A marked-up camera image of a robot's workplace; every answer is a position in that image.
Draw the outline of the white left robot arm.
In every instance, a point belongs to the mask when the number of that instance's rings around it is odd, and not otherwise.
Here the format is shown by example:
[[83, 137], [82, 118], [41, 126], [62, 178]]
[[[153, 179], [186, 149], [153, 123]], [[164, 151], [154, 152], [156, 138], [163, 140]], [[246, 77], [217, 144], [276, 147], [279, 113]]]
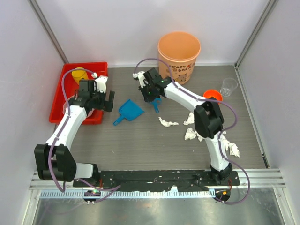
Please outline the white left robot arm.
[[75, 95], [67, 99], [66, 110], [60, 124], [45, 144], [38, 144], [34, 149], [37, 173], [41, 180], [71, 182], [77, 179], [89, 187], [95, 187], [100, 176], [95, 164], [77, 163], [71, 146], [74, 137], [93, 110], [111, 112], [114, 91], [106, 93], [106, 76], [96, 79], [82, 79]]

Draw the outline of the blue plastic dustpan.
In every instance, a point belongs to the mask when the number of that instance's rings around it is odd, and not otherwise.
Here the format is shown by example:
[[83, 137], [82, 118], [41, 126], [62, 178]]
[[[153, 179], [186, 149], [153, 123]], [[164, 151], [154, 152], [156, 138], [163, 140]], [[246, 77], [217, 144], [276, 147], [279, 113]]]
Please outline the blue plastic dustpan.
[[131, 99], [127, 100], [120, 108], [119, 108], [119, 118], [113, 123], [114, 126], [118, 125], [122, 120], [127, 119], [128, 121], [133, 121], [140, 115], [142, 115], [145, 111], [139, 107], [136, 103], [134, 103]]

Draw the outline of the aluminium rail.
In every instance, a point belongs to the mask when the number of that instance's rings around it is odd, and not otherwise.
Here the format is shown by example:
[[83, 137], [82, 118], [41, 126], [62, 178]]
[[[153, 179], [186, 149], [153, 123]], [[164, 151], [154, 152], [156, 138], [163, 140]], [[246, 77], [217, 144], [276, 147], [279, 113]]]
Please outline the aluminium rail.
[[161, 191], [172, 186], [179, 188], [232, 187], [252, 188], [285, 187], [279, 169], [233, 170], [223, 181], [216, 181], [209, 170], [158, 170], [158, 171], [101, 171], [94, 186], [105, 189], [121, 185], [122, 191]]

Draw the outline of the yellow cup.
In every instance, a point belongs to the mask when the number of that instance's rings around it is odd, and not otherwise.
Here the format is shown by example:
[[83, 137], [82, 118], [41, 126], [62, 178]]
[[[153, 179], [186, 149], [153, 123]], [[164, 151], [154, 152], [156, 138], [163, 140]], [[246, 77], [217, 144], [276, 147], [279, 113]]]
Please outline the yellow cup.
[[82, 79], [88, 79], [88, 74], [82, 67], [77, 67], [74, 71], [71, 72], [71, 75], [77, 85], [79, 85], [79, 82]]

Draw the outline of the orange bowl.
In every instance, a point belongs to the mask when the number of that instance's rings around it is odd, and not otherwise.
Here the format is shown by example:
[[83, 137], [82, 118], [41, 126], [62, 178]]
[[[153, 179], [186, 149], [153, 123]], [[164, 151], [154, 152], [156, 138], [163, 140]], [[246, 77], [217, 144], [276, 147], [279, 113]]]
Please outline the orange bowl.
[[214, 98], [215, 100], [218, 101], [218, 104], [220, 105], [221, 102], [223, 101], [223, 96], [222, 94], [217, 91], [217, 90], [207, 90], [204, 92], [203, 96], [206, 98], [206, 99], [210, 99], [210, 98]]

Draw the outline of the blue hand brush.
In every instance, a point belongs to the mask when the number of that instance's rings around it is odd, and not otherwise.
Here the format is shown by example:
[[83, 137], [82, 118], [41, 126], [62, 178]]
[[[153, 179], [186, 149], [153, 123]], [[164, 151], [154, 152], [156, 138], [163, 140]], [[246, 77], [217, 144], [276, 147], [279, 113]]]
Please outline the blue hand brush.
[[161, 105], [161, 103], [162, 103], [161, 98], [156, 98], [152, 102], [150, 102], [150, 104], [154, 107], [156, 113], [159, 113], [159, 106]]

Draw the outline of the white paper scrap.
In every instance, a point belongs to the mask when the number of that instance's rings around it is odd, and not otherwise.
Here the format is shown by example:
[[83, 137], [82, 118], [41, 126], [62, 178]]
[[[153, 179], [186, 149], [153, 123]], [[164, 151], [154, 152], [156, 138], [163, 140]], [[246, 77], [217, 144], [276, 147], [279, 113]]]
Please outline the white paper scrap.
[[189, 127], [187, 130], [186, 130], [186, 133], [185, 133], [185, 136], [184, 136], [184, 140], [193, 140], [197, 137], [197, 134], [196, 132], [191, 128]]
[[190, 112], [188, 118], [183, 122], [183, 125], [187, 126], [190, 124], [194, 124], [194, 122], [195, 122], [194, 113]]
[[197, 132], [196, 132], [196, 135], [197, 135], [197, 139], [202, 142], [204, 140], [204, 138], [202, 136], [200, 136]]
[[238, 157], [240, 158], [240, 151], [237, 147], [237, 145], [235, 143], [232, 143], [230, 142], [226, 137], [225, 135], [227, 134], [226, 131], [224, 131], [221, 135], [221, 140], [222, 140], [222, 143], [225, 147], [225, 150], [226, 151], [229, 151], [230, 155], [231, 156], [235, 156], [235, 157]]
[[159, 117], [158, 120], [161, 123], [161, 125], [163, 125], [164, 127], [171, 127], [171, 126], [179, 125], [179, 123], [177, 123], [177, 122], [166, 121], [166, 120], [162, 119], [161, 117]]

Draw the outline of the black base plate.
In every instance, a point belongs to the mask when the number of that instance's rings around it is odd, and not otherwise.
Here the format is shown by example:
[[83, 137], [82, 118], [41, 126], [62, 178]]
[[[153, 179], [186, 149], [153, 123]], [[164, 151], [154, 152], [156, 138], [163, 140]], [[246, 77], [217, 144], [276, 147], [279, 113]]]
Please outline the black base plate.
[[105, 190], [119, 186], [123, 192], [168, 192], [176, 187], [180, 192], [206, 191], [210, 186], [238, 186], [238, 173], [232, 171], [225, 179], [217, 179], [212, 171], [206, 170], [144, 170], [144, 171], [101, 171], [95, 178], [74, 181], [74, 187], [91, 184]]

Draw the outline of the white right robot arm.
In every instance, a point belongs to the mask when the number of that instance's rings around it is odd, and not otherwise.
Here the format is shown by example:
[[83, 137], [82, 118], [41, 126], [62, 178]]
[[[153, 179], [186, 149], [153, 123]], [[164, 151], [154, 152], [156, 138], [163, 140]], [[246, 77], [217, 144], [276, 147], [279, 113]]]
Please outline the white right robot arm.
[[215, 99], [206, 99], [182, 87], [170, 77], [162, 78], [155, 68], [133, 74], [139, 82], [145, 102], [165, 97], [187, 108], [194, 115], [194, 126], [198, 135], [204, 138], [210, 154], [212, 181], [223, 185], [232, 172], [222, 141], [224, 117]]

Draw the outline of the clear plastic cup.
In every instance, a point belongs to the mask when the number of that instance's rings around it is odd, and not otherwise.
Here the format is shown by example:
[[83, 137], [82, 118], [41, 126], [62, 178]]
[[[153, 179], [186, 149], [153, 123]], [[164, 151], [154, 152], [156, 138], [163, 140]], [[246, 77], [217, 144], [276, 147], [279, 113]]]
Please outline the clear plastic cup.
[[223, 80], [220, 93], [223, 97], [229, 97], [237, 87], [238, 82], [235, 79], [226, 78]]

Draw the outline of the orange capybara bucket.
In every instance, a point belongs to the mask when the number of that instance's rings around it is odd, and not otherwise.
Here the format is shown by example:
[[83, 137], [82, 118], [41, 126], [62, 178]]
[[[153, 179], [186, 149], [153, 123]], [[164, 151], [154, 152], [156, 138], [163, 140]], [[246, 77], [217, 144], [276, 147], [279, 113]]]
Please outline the orange capybara bucket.
[[165, 78], [172, 74], [173, 79], [183, 85], [189, 81], [201, 51], [200, 41], [192, 34], [174, 31], [161, 37], [157, 45], [159, 74]]

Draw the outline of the clear plastic item in bin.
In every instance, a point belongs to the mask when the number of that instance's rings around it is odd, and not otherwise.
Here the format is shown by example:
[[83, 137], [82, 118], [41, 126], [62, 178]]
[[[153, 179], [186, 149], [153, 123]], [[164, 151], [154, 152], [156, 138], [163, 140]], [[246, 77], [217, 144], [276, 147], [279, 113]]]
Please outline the clear plastic item in bin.
[[[62, 114], [65, 114], [66, 109], [67, 109], [67, 104], [64, 103], [63, 109], [62, 109]], [[90, 117], [94, 113], [94, 111], [95, 111], [95, 109], [90, 110], [89, 113], [87, 114], [87, 118]]]

